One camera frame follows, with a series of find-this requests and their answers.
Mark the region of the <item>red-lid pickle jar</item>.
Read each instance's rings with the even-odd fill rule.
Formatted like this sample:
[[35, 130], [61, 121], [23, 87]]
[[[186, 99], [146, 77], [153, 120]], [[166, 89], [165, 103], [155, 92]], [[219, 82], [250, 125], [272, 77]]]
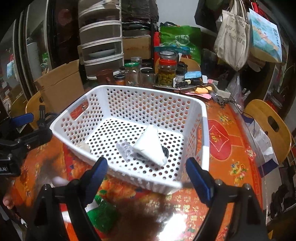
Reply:
[[159, 65], [157, 85], [172, 87], [176, 76], [178, 55], [174, 51], [161, 51], [159, 53]]

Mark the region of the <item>black phone stand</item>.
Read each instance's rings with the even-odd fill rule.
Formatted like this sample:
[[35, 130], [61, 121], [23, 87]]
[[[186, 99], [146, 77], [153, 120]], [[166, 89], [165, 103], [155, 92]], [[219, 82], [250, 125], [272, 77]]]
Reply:
[[57, 118], [57, 113], [46, 112], [44, 105], [39, 106], [39, 119], [37, 120], [38, 128], [48, 128], [51, 123]]

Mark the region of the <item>right wooden chair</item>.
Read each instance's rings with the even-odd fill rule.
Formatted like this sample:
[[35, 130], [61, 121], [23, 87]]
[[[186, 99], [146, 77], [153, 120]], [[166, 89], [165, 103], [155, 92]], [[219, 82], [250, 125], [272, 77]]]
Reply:
[[254, 118], [267, 134], [275, 156], [281, 164], [292, 147], [292, 136], [285, 122], [271, 106], [260, 99], [254, 99], [248, 103], [244, 112]]

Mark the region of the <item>green shopping bag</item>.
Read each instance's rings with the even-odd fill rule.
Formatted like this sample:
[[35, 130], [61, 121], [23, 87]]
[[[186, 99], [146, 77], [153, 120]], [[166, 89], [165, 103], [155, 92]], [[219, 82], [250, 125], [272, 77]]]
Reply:
[[201, 64], [202, 33], [200, 28], [165, 22], [160, 24], [159, 32], [162, 45], [187, 48], [190, 50], [191, 58]]

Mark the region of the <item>left wooden chair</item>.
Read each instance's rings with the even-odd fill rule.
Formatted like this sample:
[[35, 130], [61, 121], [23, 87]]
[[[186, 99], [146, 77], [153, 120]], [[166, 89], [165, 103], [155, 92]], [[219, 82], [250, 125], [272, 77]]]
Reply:
[[30, 123], [30, 126], [33, 128], [33, 130], [38, 129], [37, 121], [40, 118], [40, 105], [46, 106], [45, 102], [43, 101], [41, 92], [38, 91], [28, 100], [27, 105], [25, 107], [25, 113], [32, 113], [34, 116], [33, 121]]

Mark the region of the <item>brown cardboard box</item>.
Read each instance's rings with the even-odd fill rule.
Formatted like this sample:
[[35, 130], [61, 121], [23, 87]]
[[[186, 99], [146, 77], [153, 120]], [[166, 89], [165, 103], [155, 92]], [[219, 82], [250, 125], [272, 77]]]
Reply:
[[84, 93], [79, 60], [63, 64], [34, 81], [50, 110], [60, 113]]

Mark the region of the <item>white stacked drawer unit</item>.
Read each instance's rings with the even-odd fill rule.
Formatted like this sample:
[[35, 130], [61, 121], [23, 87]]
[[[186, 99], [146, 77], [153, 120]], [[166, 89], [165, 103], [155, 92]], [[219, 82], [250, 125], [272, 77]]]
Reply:
[[106, 69], [118, 73], [124, 65], [121, 1], [79, 1], [78, 23], [87, 78]]

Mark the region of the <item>wooden chair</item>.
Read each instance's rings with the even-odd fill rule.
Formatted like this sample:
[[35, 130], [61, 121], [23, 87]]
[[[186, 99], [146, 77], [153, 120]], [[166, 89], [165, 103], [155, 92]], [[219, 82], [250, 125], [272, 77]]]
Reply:
[[32, 113], [34, 116], [33, 121], [30, 123], [30, 126], [33, 128], [33, 130], [38, 129], [37, 121], [40, 118], [40, 105], [46, 106], [45, 102], [43, 101], [41, 92], [38, 91], [28, 100], [27, 105], [25, 107], [25, 113]]
[[254, 99], [248, 103], [244, 112], [254, 118], [267, 134], [275, 156], [281, 164], [292, 147], [292, 136], [285, 122], [271, 106], [260, 99]]

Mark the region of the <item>small clear plastic piece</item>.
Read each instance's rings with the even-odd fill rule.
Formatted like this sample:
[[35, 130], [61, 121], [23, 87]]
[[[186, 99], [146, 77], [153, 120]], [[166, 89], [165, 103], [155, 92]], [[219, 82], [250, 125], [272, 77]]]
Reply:
[[130, 162], [134, 158], [134, 150], [128, 141], [119, 142], [116, 144], [120, 155], [126, 162]]

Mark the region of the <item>green plastic packet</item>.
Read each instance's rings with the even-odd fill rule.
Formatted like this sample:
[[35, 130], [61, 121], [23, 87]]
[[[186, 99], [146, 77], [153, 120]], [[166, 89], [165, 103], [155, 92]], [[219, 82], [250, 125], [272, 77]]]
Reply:
[[92, 203], [88, 204], [85, 211], [92, 225], [102, 233], [109, 233], [118, 220], [116, 207], [95, 195]]

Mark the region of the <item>green-lid glass jar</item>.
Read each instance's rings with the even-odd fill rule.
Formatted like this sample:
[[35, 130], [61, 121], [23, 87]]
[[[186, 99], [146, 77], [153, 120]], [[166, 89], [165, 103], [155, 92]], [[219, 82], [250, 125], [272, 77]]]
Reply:
[[129, 86], [138, 86], [139, 80], [139, 63], [125, 63], [125, 80]]

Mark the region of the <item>beige canvas tote bag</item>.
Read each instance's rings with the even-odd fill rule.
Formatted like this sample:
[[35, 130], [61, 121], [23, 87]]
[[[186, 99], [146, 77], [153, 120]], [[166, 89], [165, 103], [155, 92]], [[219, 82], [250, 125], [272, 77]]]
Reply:
[[250, 24], [243, 1], [232, 1], [230, 11], [222, 11], [222, 23], [214, 44], [217, 57], [239, 71], [248, 60]]

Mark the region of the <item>white perforated plastic basket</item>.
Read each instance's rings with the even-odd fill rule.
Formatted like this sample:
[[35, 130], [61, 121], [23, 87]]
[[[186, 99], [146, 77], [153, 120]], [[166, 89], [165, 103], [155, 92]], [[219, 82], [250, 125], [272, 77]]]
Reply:
[[[157, 129], [169, 151], [162, 167], [136, 157], [126, 162], [116, 148], [123, 141], [135, 144], [149, 125]], [[100, 85], [64, 110], [50, 130], [80, 160], [93, 165], [104, 157], [109, 175], [153, 192], [172, 194], [190, 186], [189, 158], [209, 169], [207, 109], [203, 101], [185, 95]], [[91, 153], [76, 147], [81, 142], [89, 145]]]

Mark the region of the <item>black scrunchie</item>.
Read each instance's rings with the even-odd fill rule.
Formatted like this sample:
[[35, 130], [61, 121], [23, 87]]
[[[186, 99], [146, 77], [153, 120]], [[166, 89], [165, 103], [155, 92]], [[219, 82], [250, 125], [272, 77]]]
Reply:
[[157, 165], [164, 165], [167, 160], [168, 160], [168, 156], [169, 156], [169, 151], [166, 147], [162, 146], [162, 154], [160, 153], [160, 151], [157, 151], [157, 153], [153, 153], [151, 150], [134, 150], [137, 155], [142, 156], [146, 159], [148, 159], [149, 161], [152, 161], [154, 163], [156, 163]]

